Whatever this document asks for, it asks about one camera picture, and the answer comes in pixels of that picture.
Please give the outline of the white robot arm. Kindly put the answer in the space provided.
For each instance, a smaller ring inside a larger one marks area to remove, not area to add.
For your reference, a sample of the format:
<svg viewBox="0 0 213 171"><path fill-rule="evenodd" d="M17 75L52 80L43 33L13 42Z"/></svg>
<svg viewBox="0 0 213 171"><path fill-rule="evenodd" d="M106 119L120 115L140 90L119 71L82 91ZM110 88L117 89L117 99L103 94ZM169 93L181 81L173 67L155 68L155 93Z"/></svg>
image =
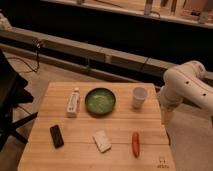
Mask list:
<svg viewBox="0 0 213 171"><path fill-rule="evenodd" d="M213 116L213 87L204 83L206 69L199 61L176 65L164 72L164 85L158 92L161 106L161 123L166 125L173 110L186 98Z"/></svg>

